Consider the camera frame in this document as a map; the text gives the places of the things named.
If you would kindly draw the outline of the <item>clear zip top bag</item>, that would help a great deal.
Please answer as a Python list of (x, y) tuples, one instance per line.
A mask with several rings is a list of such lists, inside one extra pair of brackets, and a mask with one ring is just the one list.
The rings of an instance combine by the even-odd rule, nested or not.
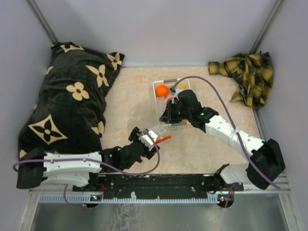
[(156, 144), (171, 139), (171, 134), (163, 122), (146, 129)]

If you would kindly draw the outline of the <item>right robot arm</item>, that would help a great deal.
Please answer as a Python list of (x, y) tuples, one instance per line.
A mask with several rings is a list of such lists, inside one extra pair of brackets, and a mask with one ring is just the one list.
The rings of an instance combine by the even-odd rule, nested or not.
[(233, 183), (251, 183), (265, 190), (285, 170), (279, 144), (253, 137), (234, 127), (217, 111), (203, 107), (192, 90), (172, 88), (173, 98), (168, 100), (160, 121), (176, 124), (187, 120), (194, 128), (215, 136), (247, 159), (246, 164), (224, 165), (217, 173), (215, 185), (227, 190)]

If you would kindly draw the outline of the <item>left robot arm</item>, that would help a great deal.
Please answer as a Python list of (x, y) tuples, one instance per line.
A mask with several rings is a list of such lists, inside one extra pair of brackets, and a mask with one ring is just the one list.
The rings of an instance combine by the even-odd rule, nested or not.
[(161, 138), (155, 128), (143, 131), (135, 127), (130, 144), (85, 154), (56, 154), (35, 148), (13, 165), (17, 172), (18, 189), (32, 189), (41, 184), (73, 185), (90, 191), (99, 188), (99, 173), (121, 173), (142, 158), (151, 159), (159, 152), (157, 141)]

